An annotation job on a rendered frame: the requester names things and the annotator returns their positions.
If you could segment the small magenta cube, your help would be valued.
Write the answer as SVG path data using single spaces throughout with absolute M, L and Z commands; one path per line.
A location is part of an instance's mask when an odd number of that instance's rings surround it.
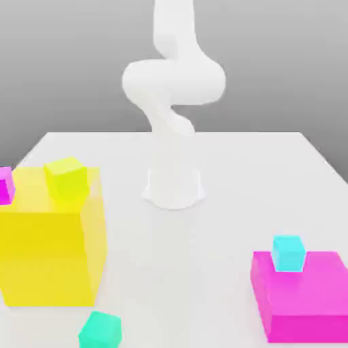
M 10 205 L 15 192 L 11 167 L 0 167 L 0 205 Z

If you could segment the small yellow-green cube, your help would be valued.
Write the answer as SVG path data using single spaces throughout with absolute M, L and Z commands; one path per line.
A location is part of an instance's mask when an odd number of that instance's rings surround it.
M 48 192 L 56 200 L 72 200 L 89 194 L 88 172 L 75 157 L 67 157 L 43 166 Z

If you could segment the large yellow box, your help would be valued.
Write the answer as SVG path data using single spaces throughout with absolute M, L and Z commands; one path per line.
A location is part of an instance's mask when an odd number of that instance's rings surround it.
M 0 205 L 0 291 L 9 307 L 92 307 L 107 255 L 101 173 L 89 194 L 54 200 L 41 167 L 13 172 L 16 194 Z

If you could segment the large magenta box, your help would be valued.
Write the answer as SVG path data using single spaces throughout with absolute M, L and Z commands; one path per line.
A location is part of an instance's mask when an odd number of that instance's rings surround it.
M 335 251 L 307 252 L 299 273 L 255 251 L 250 278 L 269 343 L 348 343 L 348 268 Z

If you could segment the small cyan cube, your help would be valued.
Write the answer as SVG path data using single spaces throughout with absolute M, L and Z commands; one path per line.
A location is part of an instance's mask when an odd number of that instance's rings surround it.
M 302 272 L 306 250 L 299 236 L 274 236 L 271 255 L 277 272 Z

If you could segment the small teal cube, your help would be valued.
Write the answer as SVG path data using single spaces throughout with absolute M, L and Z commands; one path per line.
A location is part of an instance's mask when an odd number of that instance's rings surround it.
M 118 316 L 93 311 L 78 334 L 79 348 L 118 348 L 122 322 Z

